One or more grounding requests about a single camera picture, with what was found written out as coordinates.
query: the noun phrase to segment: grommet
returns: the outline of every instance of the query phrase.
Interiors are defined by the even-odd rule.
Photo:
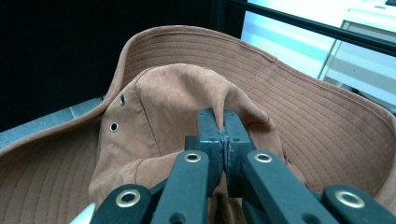
[[[361,197],[345,190],[337,190],[335,192],[335,198],[340,203],[353,208],[363,208],[365,205],[364,200]]]
[[[119,129],[119,124],[117,122],[112,122],[110,124],[110,131],[111,132],[116,132]]]
[[[140,193],[137,189],[126,189],[116,198],[119,207],[131,207],[140,201]]]
[[[201,156],[196,153],[189,153],[184,156],[184,160],[186,160],[187,162],[198,162],[201,160]]]
[[[120,97],[120,105],[125,105],[125,96],[124,95],[122,95]]]
[[[254,156],[254,158],[256,159],[256,161],[259,161],[259,162],[271,162],[272,161],[272,157],[270,157],[269,155],[267,155],[265,153],[259,153],[256,156]]]

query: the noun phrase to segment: stitched brim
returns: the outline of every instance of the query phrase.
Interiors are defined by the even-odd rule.
[[[349,184],[396,210],[396,121],[390,113],[238,39],[177,26],[128,41],[107,97],[94,111],[0,152],[0,221],[73,219],[89,203],[100,114],[141,71],[171,63],[210,68],[241,88],[275,121],[282,149],[309,188]]]

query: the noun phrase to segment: brown bucket hat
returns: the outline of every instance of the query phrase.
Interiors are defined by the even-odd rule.
[[[159,27],[125,45],[105,100],[88,114],[0,150],[0,222],[70,222],[124,184],[151,188],[170,172],[196,113],[241,118],[312,190],[347,184],[396,213],[396,119],[239,39]],[[244,223],[221,183],[211,222]]]

